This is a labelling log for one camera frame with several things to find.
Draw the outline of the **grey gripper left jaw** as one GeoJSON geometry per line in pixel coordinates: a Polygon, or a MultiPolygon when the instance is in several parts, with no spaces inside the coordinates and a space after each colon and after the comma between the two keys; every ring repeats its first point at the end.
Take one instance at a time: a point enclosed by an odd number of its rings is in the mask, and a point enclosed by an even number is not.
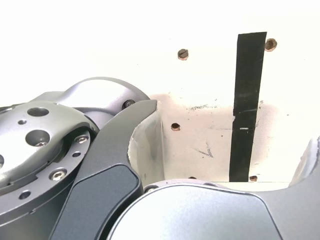
{"type": "Polygon", "coordinates": [[[53,240],[106,239],[121,213],[164,180],[163,124],[156,100],[113,117],[84,157],[51,233],[53,240]]]}

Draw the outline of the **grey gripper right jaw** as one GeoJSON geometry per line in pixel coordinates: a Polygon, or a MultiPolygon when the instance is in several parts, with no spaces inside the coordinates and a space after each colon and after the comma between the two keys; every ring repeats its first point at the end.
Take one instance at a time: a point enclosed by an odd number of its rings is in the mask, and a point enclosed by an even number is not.
{"type": "Polygon", "coordinates": [[[287,188],[238,191],[168,184],[135,200],[111,240],[317,240],[320,237],[320,140],[313,138],[287,188]]]}

